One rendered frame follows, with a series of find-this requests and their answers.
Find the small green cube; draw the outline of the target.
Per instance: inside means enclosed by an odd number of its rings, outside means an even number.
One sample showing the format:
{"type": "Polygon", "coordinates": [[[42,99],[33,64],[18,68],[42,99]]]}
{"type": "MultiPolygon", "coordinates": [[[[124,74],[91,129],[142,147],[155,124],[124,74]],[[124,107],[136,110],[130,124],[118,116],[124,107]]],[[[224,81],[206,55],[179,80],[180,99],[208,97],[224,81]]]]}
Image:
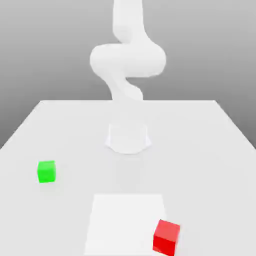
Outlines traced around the small green cube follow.
{"type": "Polygon", "coordinates": [[[40,183],[54,182],[56,180],[55,161],[40,161],[37,166],[37,177],[40,183]]]}

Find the small red cube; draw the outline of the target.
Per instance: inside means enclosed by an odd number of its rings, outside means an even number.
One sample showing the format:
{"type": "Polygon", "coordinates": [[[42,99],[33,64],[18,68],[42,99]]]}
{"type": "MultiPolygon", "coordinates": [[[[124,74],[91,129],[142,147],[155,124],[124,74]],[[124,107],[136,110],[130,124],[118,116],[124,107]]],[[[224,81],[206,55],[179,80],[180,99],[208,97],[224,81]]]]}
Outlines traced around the small red cube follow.
{"type": "Polygon", "coordinates": [[[160,219],[153,234],[152,249],[167,256],[175,256],[180,225],[160,219]]]}

